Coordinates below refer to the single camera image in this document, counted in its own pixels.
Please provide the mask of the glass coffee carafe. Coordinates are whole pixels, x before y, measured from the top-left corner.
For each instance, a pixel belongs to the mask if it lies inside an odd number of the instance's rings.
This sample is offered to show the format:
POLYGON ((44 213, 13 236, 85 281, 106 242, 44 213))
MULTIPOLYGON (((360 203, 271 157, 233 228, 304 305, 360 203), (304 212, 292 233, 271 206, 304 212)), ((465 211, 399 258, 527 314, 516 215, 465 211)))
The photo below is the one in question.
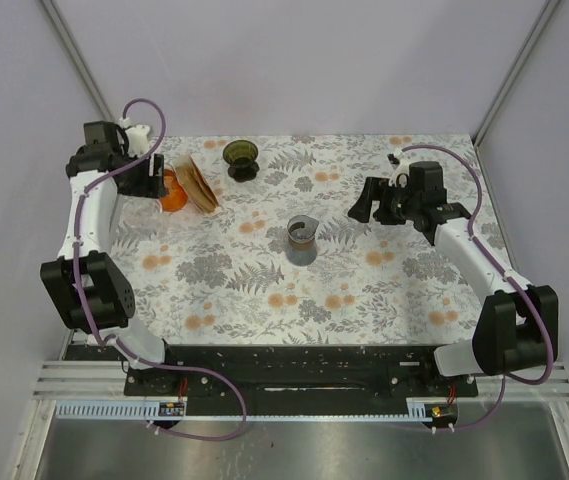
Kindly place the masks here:
POLYGON ((315 234, 319 221, 307 215, 296 215, 287 224, 286 257, 295 266, 305 267, 317 257, 315 234))

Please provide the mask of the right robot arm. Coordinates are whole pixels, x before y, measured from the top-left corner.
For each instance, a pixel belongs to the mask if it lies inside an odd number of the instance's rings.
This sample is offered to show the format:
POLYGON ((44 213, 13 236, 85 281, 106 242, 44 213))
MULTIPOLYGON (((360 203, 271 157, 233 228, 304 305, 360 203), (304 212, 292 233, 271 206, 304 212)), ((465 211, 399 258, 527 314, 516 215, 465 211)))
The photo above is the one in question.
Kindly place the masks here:
POLYGON ((504 266, 473 233, 468 210, 448 200, 439 163, 414 162, 391 179, 367 178, 348 215, 360 223, 411 223, 456 266, 482 304, 472 338, 437 347, 434 362, 420 369, 426 393, 444 394, 456 376, 518 380, 519 371, 537 366, 542 375, 526 382, 546 381, 558 356, 558 296, 552 287, 535 286, 504 266))

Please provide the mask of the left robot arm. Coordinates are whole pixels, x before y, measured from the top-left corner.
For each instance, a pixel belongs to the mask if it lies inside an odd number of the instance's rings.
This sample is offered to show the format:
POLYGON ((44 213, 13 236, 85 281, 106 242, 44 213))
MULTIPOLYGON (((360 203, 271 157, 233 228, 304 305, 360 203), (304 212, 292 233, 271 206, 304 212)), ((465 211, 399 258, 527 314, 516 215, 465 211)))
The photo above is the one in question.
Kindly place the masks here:
POLYGON ((134 289, 111 257, 124 199, 165 194, 164 157, 153 152, 148 125, 122 118, 83 130, 84 143, 65 167, 72 200, 63 244, 41 265, 40 279, 67 329, 116 348, 136 369, 149 368, 146 383, 169 395, 181 372, 137 317, 134 289))

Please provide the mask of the brown coffee filter stack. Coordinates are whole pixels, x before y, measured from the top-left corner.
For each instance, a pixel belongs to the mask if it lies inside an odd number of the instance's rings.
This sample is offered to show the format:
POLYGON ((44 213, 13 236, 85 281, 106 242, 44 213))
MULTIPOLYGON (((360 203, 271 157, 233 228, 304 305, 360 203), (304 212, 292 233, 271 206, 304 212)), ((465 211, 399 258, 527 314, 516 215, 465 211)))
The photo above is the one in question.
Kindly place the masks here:
POLYGON ((180 186, 203 213, 213 213, 219 202, 190 154, 178 156, 173 167, 180 186))

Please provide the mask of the dark green dripper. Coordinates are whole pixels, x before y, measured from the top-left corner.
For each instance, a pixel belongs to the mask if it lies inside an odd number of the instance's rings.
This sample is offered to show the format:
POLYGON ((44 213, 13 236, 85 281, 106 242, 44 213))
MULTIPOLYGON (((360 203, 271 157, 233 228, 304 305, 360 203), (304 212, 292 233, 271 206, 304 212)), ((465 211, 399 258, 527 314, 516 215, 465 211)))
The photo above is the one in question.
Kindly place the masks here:
POLYGON ((258 147, 249 140, 228 143, 222 152, 223 160, 228 164, 228 175, 236 182, 255 179, 259 171, 258 154, 258 147))

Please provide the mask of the glass of orange liquid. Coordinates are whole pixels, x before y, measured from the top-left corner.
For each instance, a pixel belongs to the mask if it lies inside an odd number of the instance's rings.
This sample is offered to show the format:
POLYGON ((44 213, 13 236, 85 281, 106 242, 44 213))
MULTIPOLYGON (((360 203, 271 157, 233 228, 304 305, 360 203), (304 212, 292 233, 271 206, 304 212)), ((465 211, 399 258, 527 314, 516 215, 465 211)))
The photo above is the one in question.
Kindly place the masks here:
POLYGON ((175 172, 165 169, 163 180, 166 194, 159 199, 161 210, 168 213, 181 210, 188 202, 188 195, 179 184, 175 172))

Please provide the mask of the floral tablecloth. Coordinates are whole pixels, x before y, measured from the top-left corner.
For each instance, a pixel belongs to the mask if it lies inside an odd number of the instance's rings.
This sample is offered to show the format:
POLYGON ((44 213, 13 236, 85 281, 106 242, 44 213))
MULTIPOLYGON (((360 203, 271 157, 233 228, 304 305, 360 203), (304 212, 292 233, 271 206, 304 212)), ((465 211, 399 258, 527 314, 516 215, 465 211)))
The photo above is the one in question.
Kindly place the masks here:
POLYGON ((228 137, 169 137, 169 162, 192 157, 218 200, 126 198, 111 258, 136 314, 170 344, 407 345, 472 337, 480 301, 411 225, 348 216, 367 178, 390 177, 392 153, 436 161, 448 197, 477 213, 474 230, 506 257, 479 162, 465 134, 257 136, 259 170, 227 172, 228 137))

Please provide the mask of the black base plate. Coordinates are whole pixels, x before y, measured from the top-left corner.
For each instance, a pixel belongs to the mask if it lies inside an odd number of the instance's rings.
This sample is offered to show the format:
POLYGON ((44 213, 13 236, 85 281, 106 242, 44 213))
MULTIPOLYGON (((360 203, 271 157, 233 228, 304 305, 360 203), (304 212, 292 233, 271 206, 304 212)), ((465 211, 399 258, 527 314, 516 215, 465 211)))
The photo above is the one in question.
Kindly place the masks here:
POLYGON ((355 387, 402 397, 474 398, 467 375, 443 377, 433 346, 170 345, 169 364, 212 370, 237 387, 355 387))

